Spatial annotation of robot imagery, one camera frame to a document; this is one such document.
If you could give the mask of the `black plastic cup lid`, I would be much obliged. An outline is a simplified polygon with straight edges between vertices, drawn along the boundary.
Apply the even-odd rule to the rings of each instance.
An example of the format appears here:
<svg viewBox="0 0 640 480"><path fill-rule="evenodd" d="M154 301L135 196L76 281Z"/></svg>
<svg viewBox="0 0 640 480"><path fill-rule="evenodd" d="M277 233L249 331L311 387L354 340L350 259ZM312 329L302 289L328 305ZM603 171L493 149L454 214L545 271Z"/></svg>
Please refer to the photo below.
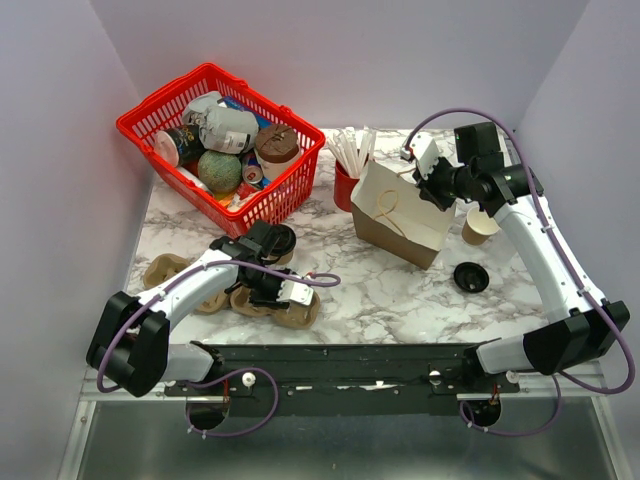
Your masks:
<svg viewBox="0 0 640 480"><path fill-rule="evenodd" d="M287 225L278 224L271 228L272 238L275 243L270 251L274 257L286 256L292 253L297 242L297 237L293 229Z"/></svg>

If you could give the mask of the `brown paper takeout bag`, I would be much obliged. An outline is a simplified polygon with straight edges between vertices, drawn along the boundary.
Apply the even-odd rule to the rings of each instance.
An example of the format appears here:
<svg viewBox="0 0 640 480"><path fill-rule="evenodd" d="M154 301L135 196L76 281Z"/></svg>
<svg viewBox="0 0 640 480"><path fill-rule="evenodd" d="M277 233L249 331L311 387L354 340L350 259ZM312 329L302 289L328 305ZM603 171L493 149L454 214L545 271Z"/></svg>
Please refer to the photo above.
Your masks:
<svg viewBox="0 0 640 480"><path fill-rule="evenodd" d="M443 249L456 213L422 200L414 183L378 162L364 167L350 200L359 239L422 270Z"/></svg>

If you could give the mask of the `brown paper coffee cup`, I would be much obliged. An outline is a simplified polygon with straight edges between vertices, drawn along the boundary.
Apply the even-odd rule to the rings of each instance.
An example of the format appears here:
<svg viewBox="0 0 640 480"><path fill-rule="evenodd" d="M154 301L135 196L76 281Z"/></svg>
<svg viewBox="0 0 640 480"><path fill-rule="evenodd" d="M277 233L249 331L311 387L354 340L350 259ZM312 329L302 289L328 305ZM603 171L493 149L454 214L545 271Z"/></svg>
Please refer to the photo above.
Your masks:
<svg viewBox="0 0 640 480"><path fill-rule="evenodd" d="M286 265L288 264L292 258L293 258L293 254L294 251L291 250L289 252L287 252L286 254L279 254L279 255L271 255L269 257L269 259L275 264L275 265Z"/></svg>

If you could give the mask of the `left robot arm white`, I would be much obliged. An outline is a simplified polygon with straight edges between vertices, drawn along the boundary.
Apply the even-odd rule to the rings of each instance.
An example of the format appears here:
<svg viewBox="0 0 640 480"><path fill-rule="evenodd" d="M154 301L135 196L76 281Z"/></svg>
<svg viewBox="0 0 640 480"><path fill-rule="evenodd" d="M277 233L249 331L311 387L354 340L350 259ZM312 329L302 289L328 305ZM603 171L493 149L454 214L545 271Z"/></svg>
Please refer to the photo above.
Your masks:
<svg viewBox="0 0 640 480"><path fill-rule="evenodd" d="M239 237L214 240L193 263L159 285L112 295L101 314L86 361L103 394L124 390L142 397L161 382L184 381L201 395L222 380L214 351L199 342L172 344L176 326L210 298L241 287L263 306L284 308L299 275L267 258L280 228L263 221Z"/></svg>

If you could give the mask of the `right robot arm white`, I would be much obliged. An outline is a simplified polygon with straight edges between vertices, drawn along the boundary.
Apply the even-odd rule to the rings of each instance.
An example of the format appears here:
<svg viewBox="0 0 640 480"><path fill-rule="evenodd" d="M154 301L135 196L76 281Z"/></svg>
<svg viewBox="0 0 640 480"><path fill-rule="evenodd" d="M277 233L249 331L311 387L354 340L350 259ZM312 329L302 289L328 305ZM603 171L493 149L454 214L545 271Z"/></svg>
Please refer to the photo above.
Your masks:
<svg viewBox="0 0 640 480"><path fill-rule="evenodd" d="M497 373L559 373L602 357L614 333L630 319L626 305L611 302L579 266L556 228L547 199L532 172L507 165L492 122L454 131L459 165L436 151L433 140L414 133L404 152L415 161L413 177L422 199L444 211L457 200L475 202L506 234L526 266L548 325L520 336L475 347L460 367L460 379L480 392Z"/></svg>

